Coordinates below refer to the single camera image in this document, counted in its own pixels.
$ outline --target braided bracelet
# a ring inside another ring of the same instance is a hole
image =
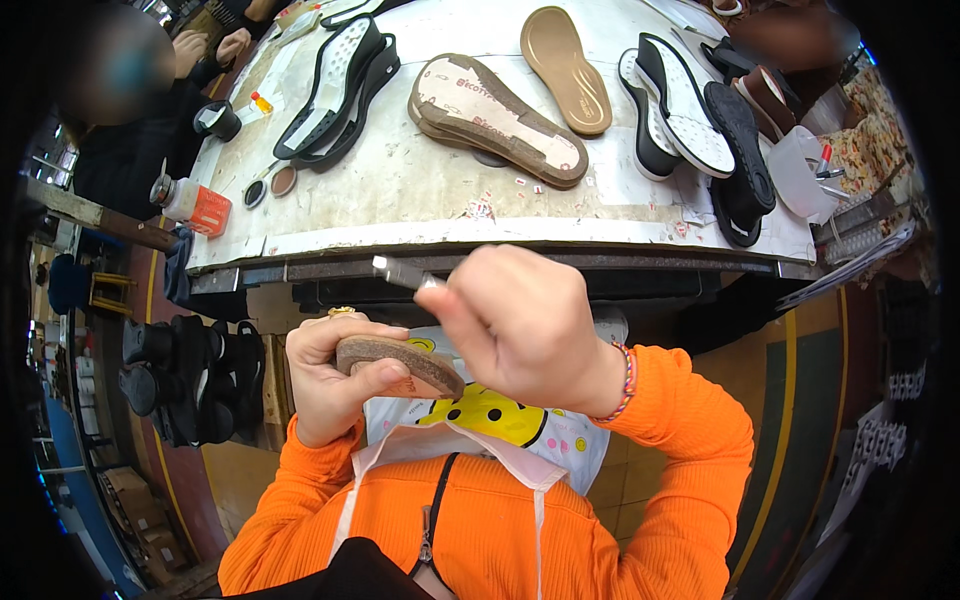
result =
[[[611,342],[611,344],[623,352],[624,358],[627,359],[627,380],[623,384],[623,399],[620,400],[620,406],[618,406],[617,409],[613,411],[613,414],[611,414],[609,417],[594,419],[594,421],[598,423],[609,423],[610,421],[619,417],[620,413],[623,412],[623,409],[627,408],[627,404],[630,403],[631,398],[633,398],[634,394],[636,393],[636,357],[632,352],[630,352],[630,349],[623,344],[620,344],[619,342]]]

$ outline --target zipper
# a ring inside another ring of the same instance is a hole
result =
[[[449,479],[450,470],[453,468],[453,461],[457,460],[459,454],[460,452],[453,452],[446,457],[444,470],[441,471],[440,480],[437,482],[437,490],[433,494],[433,503],[422,508],[420,516],[423,523],[423,536],[420,539],[420,554],[417,564],[414,564],[414,567],[410,569],[410,573],[408,573],[410,577],[413,577],[417,574],[417,571],[420,570],[420,567],[426,564],[433,569],[434,575],[437,576],[440,583],[444,584],[447,589],[450,589],[450,586],[448,586],[444,578],[440,576],[440,571],[437,570],[437,566],[433,563],[433,536],[437,529],[437,517],[440,515],[440,501],[444,497],[446,480]]]

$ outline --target white table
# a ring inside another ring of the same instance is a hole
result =
[[[325,173],[300,170],[286,197],[268,195],[247,210],[242,190],[274,161],[276,140],[304,105],[317,51],[331,33],[318,29],[282,49],[270,41],[271,34],[265,36],[230,98],[235,109],[247,111],[256,89],[276,109],[246,124],[229,143],[208,138],[193,169],[194,179],[234,202],[227,232],[213,240],[198,236],[194,245],[189,272],[220,273],[217,281],[201,278],[204,283],[195,284],[195,292],[309,276],[304,269],[293,276],[290,268],[317,257],[369,255],[376,249],[443,253],[458,243],[486,242],[576,244],[596,256],[629,256],[636,266],[812,276],[806,268],[815,260],[809,227],[782,203],[764,217],[759,241],[744,251],[732,247],[715,222],[695,223],[694,213],[711,209],[706,179],[692,167],[684,165],[663,182],[650,181],[636,169],[636,112],[616,75],[623,51],[636,47],[640,32],[651,32],[680,50],[700,84],[712,79],[671,33],[673,25],[640,0],[558,3],[576,24],[587,59],[603,76],[613,112],[606,132],[584,140],[590,166],[574,188],[544,185],[535,194],[533,185],[539,182],[532,176],[513,166],[483,166],[469,150],[420,133],[407,115],[406,101],[423,64],[445,52],[480,59],[524,102],[563,123],[519,48],[524,20],[542,4],[415,0],[378,16],[380,32],[396,35],[402,66],[376,95],[356,145]],[[465,215],[468,202],[481,197],[491,202],[493,219]],[[238,267],[259,275],[242,276]]]

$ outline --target glue container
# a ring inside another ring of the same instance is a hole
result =
[[[274,105],[267,102],[267,100],[260,95],[260,92],[254,92],[251,94],[250,99],[256,103],[256,107],[259,108],[264,114],[270,114],[274,111]]]
[[[163,207],[163,215],[207,237],[222,235],[233,203],[190,178],[173,180],[163,172],[150,190],[150,202]]]

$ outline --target hand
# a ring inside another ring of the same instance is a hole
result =
[[[596,418],[622,399],[623,353],[597,337],[587,285],[572,267],[484,246],[445,287],[421,288],[414,300],[437,317],[477,382],[508,398]]]
[[[189,75],[197,60],[204,57],[207,38],[207,34],[195,29],[181,32],[174,38],[174,54],[177,56],[177,71],[174,75],[176,79]]]
[[[351,335],[405,340],[409,331],[371,323],[363,313],[342,313],[304,321],[287,334],[297,438],[307,447],[319,448],[344,435],[360,418],[364,402],[410,376],[395,358],[370,363],[351,376],[334,369],[329,361],[337,343]]]
[[[250,40],[250,32],[243,28],[224,37],[217,47],[217,64],[227,66],[250,45]]]

